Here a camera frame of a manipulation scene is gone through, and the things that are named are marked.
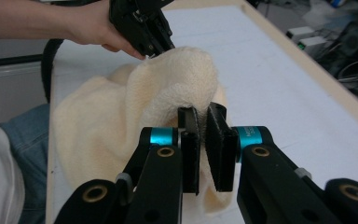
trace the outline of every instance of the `fluffy fabric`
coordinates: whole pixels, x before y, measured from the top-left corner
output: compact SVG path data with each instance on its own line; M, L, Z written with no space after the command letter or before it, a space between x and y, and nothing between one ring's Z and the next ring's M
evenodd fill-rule
M177 126L178 107L194 106L203 122L211 101L226 104L216 73L208 53L179 48L84 83L53 114L56 148L70 185L115 181L142 128ZM229 204L230 194L215 192L204 152L201 157L200 197L205 211L214 212Z

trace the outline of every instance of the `blue band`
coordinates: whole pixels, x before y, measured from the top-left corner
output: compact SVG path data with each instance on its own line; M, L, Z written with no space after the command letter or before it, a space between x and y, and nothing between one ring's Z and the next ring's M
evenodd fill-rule
M153 128L150 135L150 144L160 146L173 145L173 128Z
M236 128L238 135L240 136L241 144L241 156L239 162L242 162L243 149L252 144L262 144L263 138L261 137L261 132L255 126L243 126Z

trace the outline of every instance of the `blue jeans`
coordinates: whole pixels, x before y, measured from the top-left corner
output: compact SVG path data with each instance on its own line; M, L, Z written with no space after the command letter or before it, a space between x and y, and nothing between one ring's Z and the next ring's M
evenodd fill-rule
M48 118L49 105L40 105L0 124L24 179L25 202L19 223L45 223Z

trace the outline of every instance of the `beige towel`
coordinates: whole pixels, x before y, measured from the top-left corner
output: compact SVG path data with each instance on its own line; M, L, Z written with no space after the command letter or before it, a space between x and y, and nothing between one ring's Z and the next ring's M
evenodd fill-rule
M53 114L56 148L75 189L95 178L115 181L138 145L143 127L177 126L177 108L194 106L205 120L211 101L226 104L211 56L193 48L172 49L110 77L93 77L66 97ZM231 199L216 193L201 152L200 197L207 213Z

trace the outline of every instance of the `table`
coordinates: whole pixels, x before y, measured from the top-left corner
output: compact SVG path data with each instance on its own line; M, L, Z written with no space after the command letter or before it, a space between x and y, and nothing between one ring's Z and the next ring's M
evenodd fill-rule
M213 56L233 126L267 126L277 146L321 188L333 178L358 181L358 100L311 58L240 0L177 0L163 9L176 47L198 47ZM89 78L138 62L64 41L55 59L51 111ZM47 223L52 223L73 190L52 137L48 157ZM199 204L186 203L190 197L184 195L183 223L243 223L235 200L227 210L205 216Z

